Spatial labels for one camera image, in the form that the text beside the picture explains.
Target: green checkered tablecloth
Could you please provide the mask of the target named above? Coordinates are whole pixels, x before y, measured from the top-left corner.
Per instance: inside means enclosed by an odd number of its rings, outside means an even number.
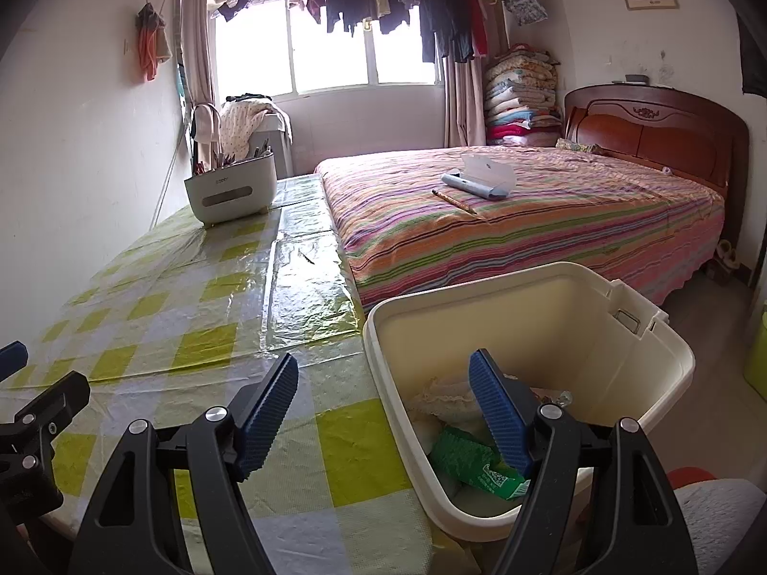
[[[1,420],[70,370],[91,382],[91,403],[55,441],[65,500],[53,516],[74,534],[133,419],[190,422],[289,349],[298,392],[265,466],[241,486],[275,570],[425,573],[450,542],[430,527],[397,453],[362,323],[320,179],[285,180],[268,215],[205,230],[187,207],[117,256],[2,384]],[[188,472],[177,479],[204,572]]]

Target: curtain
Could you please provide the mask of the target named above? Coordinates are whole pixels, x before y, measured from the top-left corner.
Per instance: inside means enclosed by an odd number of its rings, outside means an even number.
[[[509,50],[501,1],[484,4],[486,13],[488,57]],[[474,45],[474,54],[479,53]],[[445,70],[445,146],[465,147],[486,143],[485,98],[482,68],[486,59],[475,57],[469,63],[456,63],[452,57],[442,60]]]
[[[445,67],[445,146],[471,147],[485,144],[482,99],[482,59],[457,63],[448,55]]]
[[[181,0],[181,44],[184,72],[194,110],[194,140],[205,168],[218,151],[219,115],[213,98],[213,75],[208,50],[208,0]]]

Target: bed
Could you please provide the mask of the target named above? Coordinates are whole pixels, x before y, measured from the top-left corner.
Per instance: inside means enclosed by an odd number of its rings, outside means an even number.
[[[574,261],[661,304],[737,241],[749,134],[730,110],[672,89],[590,86],[565,98],[567,137],[605,155],[481,147],[329,159],[317,167],[365,311],[403,293]],[[467,151],[513,164],[512,197],[440,175]],[[667,167],[672,174],[664,174]],[[477,215],[431,194],[433,187]]]

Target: white plastic container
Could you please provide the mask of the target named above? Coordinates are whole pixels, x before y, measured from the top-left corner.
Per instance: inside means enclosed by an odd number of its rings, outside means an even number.
[[[692,382],[695,357],[668,316],[620,280],[584,266],[549,264],[385,300],[367,318],[365,352],[405,469],[429,518],[466,541],[506,538],[519,508],[475,517],[445,495],[402,400],[434,377],[467,374],[487,348],[529,386],[570,390],[570,414],[612,426],[638,418],[645,432]],[[591,469],[578,472],[584,491]]]
[[[192,212],[206,225],[266,213],[277,192],[275,156],[269,153],[197,174],[184,185]]]

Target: trash in bin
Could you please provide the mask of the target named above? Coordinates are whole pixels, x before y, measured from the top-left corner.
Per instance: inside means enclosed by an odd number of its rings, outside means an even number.
[[[516,378],[509,374],[504,376]],[[570,391],[536,387],[531,387],[531,390],[542,404],[551,403],[564,408],[573,401]],[[421,393],[406,403],[405,408],[410,412],[433,415],[448,426],[469,432],[480,441],[488,439],[489,431],[474,392],[469,386],[468,376],[460,376],[457,379],[432,378]]]
[[[468,432],[446,426],[429,454],[435,469],[508,500],[519,497],[524,478],[501,460],[495,446],[485,445]]]

